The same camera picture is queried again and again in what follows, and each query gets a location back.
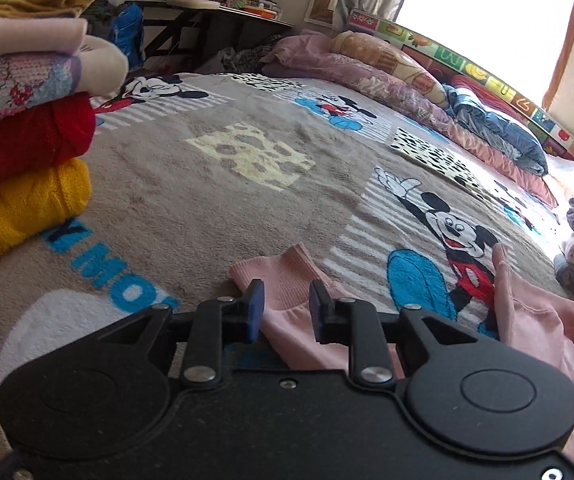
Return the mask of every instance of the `floral blanket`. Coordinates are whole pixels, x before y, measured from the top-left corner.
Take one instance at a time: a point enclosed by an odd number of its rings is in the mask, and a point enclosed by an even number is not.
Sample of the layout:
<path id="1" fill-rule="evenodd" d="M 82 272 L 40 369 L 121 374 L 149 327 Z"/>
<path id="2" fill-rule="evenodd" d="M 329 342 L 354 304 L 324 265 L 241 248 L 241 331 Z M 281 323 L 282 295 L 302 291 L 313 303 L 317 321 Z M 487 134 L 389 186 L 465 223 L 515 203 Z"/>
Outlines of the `floral blanket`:
<path id="1" fill-rule="evenodd" d="M 80 59 L 51 52 L 0 56 L 0 119 L 74 92 Z"/>

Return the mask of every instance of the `sunlight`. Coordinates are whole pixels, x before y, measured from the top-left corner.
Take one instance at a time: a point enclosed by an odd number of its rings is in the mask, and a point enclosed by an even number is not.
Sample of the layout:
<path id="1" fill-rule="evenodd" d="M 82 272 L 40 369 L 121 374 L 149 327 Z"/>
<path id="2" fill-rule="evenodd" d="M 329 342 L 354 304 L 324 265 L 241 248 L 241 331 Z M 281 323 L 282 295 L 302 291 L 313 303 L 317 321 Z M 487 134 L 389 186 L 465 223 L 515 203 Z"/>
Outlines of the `sunlight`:
<path id="1" fill-rule="evenodd" d="M 404 0 L 396 22 L 469 58 L 536 103 L 574 0 Z"/>

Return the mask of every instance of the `mickey mouse blanket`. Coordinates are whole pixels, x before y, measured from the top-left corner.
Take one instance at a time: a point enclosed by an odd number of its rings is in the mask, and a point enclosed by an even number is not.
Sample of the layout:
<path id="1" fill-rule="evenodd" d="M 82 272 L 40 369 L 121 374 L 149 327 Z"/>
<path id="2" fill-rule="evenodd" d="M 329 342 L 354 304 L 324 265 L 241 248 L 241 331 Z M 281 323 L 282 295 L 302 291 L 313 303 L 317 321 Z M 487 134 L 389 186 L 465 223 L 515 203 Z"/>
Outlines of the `mickey mouse blanket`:
<path id="1" fill-rule="evenodd" d="M 0 258 L 0 383 L 152 304 L 236 295 L 232 264 L 300 242 L 381 310 L 420 303 L 490 336 L 494 244 L 562 294 L 537 201 L 341 86 L 139 77 L 94 107 L 88 209 Z"/>

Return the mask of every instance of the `pink fabric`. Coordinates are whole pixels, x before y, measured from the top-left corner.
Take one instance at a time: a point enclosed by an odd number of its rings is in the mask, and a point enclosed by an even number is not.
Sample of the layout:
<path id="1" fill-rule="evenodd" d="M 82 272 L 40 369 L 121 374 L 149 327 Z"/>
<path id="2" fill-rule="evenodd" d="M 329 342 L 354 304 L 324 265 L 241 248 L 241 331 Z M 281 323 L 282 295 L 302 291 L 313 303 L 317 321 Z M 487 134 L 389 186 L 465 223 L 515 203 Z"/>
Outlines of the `pink fabric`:
<path id="1" fill-rule="evenodd" d="M 279 256 L 259 256 L 234 264 L 230 277 L 241 290 L 251 280 L 264 281 L 265 300 L 262 333 L 283 361 L 295 370 L 348 369 L 347 347 L 316 342 L 309 314 L 309 284 L 322 280 L 332 298 L 358 294 L 331 280 L 316 267 L 303 244 L 290 247 Z M 395 345 L 390 354 L 397 377 L 403 377 Z"/>
<path id="2" fill-rule="evenodd" d="M 402 80 L 356 59 L 332 54 L 330 45 L 331 38 L 310 30 L 284 38 L 261 59 L 268 63 L 263 73 L 274 77 L 312 77 L 359 92 L 442 134 L 547 205 L 558 206 L 541 177 L 518 168 L 507 156 L 458 126 L 444 110 Z M 287 71 L 281 72 L 276 61 Z"/>
<path id="3" fill-rule="evenodd" d="M 564 372 L 574 382 L 574 301 L 523 280 L 494 246 L 495 310 L 500 339 Z M 574 431 L 564 448 L 574 460 Z"/>
<path id="4" fill-rule="evenodd" d="M 442 134 L 473 156 L 482 160 L 489 167 L 494 168 L 498 173 L 513 180 L 525 191 L 541 199 L 542 202 L 551 208 L 558 207 L 558 200 L 556 200 L 556 197 L 542 177 L 519 168 L 503 152 L 499 152 L 466 128 L 454 123 L 454 128 L 450 128 L 446 134 Z"/>
<path id="5" fill-rule="evenodd" d="M 494 246 L 495 310 L 500 339 L 517 350 L 564 372 L 574 383 L 574 301 L 561 298 L 523 280 L 506 261 L 506 248 Z M 347 369 L 348 352 L 338 344 L 315 342 L 307 302 L 311 280 L 322 280 L 333 298 L 356 296 L 349 287 L 333 282 L 311 260 L 304 245 L 280 256 L 260 256 L 233 265 L 229 275 L 244 290 L 252 279 L 265 283 L 262 332 L 291 368 Z M 403 371 L 390 345 L 395 375 Z M 564 447 L 574 460 L 574 430 Z"/>
<path id="6" fill-rule="evenodd" d="M 83 18 L 0 18 L 0 56 L 18 52 L 75 54 L 83 44 L 86 30 Z"/>

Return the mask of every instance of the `blue pillow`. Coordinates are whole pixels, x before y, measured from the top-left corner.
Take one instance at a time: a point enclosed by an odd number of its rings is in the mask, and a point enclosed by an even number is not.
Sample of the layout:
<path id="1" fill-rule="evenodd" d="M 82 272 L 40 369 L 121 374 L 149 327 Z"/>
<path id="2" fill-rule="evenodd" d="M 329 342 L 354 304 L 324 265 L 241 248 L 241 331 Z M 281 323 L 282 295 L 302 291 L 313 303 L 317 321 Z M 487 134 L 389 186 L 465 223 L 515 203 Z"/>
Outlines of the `blue pillow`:
<path id="1" fill-rule="evenodd" d="M 525 126 L 505 113 L 483 105 L 467 88 L 443 87 L 459 124 L 504 153 L 519 168 L 537 176 L 548 173 L 545 152 Z"/>

